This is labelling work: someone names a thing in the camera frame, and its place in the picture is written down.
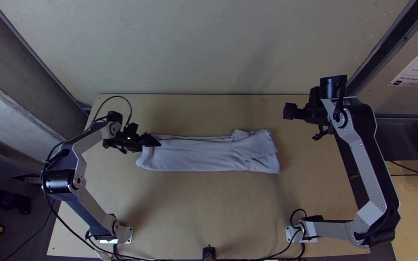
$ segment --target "metal frame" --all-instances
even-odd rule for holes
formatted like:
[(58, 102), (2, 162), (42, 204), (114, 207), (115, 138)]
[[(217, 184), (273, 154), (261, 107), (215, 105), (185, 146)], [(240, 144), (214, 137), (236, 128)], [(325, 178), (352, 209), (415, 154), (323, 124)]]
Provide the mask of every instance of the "metal frame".
[(77, 107), (82, 110), (82, 112), (88, 116), (88, 113), (85, 112), (82, 106), (77, 102), (77, 100), (73, 97), (73, 95), (67, 90), (67, 88), (60, 82), (60, 80), (54, 75), (54, 73), (46, 66), (46, 64), (41, 60), (41, 58), (36, 54), (36, 52), (32, 49), (32, 47), (25, 41), (22, 35), (17, 31), (14, 25), (7, 19), (7, 17), (3, 14), (0, 9), (0, 18), (3, 22), (7, 25), (7, 27), (14, 33), (14, 35), (19, 39), (19, 41), (25, 46), (27, 51), (35, 58), (35, 60), (40, 64), (40, 66), (48, 73), (48, 75), (56, 82), (56, 84), (67, 94), (67, 96), (72, 99)]
[(411, 0), (349, 79), (347, 94), (359, 94), (417, 30), (418, 0)]

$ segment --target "white wall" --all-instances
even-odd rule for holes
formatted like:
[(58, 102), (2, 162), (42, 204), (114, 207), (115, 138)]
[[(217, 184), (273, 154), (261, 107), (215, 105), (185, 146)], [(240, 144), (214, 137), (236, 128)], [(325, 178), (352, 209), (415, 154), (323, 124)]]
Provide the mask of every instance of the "white wall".
[(0, 0), (79, 100), (98, 93), (306, 94), (351, 76), (408, 0)]

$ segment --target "floor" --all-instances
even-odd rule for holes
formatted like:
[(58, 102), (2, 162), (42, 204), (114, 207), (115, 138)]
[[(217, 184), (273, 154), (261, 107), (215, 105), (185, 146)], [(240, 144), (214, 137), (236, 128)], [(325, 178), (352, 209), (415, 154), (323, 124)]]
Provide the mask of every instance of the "floor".
[[(40, 190), (40, 193), (31, 201), (31, 213), (21, 214), (18, 209), (3, 209), (0, 207), (0, 225), (4, 225), (5, 232), (0, 235), (0, 261), (3, 261), (23, 241), (33, 235), (46, 221), (49, 207)], [(7, 261), (38, 260), (38, 261), (91, 261), (99, 259), (69, 258), (47, 256), (50, 236), (54, 227), (55, 217), (50, 215), (46, 227), (30, 240), (24, 247), (11, 256)], [(396, 261), (390, 244), (373, 247), (371, 254), (339, 257), (304, 258), (304, 261)]]

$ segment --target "folded shirt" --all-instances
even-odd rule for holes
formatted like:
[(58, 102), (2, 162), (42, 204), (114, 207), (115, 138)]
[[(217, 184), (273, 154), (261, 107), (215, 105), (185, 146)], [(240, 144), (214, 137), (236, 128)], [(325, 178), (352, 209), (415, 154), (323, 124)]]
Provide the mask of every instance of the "folded shirt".
[(277, 149), (268, 130), (231, 136), (152, 135), (160, 147), (143, 147), (136, 164), (152, 171), (254, 171), (277, 174)]

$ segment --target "silver arm segment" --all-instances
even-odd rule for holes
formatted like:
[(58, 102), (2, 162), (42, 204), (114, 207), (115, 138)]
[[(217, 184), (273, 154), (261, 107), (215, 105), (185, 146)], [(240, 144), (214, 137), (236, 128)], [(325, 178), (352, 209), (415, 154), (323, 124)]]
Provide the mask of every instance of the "silver arm segment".
[(62, 144), (56, 154), (62, 156), (49, 164), (42, 177), (45, 191), (51, 197), (65, 201), (90, 226), (90, 234), (101, 243), (130, 243), (133, 228), (122, 226), (113, 214), (106, 214), (88, 192), (87, 163), (82, 153), (102, 140), (114, 138), (120, 129), (119, 122), (93, 124), (88, 131)]
[[(400, 202), (375, 140), (376, 120), (373, 111), (356, 97), (324, 99), (322, 92), (325, 89), (311, 89), (309, 103), (304, 109), (287, 103), (284, 118), (304, 119), (308, 123), (328, 126), (325, 131), (320, 127), (320, 135), (316, 134), (314, 139), (318, 140), (324, 134), (334, 134), (346, 172), (348, 176), (360, 176), (364, 193), (360, 196), (367, 201), (362, 203), (357, 200), (359, 210), (353, 220), (305, 217), (299, 220), (298, 225), (285, 227), (286, 237), (288, 241), (302, 243), (317, 242), (318, 237), (331, 237), (348, 240), (360, 248), (389, 242), (394, 239), (394, 230), (400, 220)], [(298, 228), (301, 231), (293, 238)]]

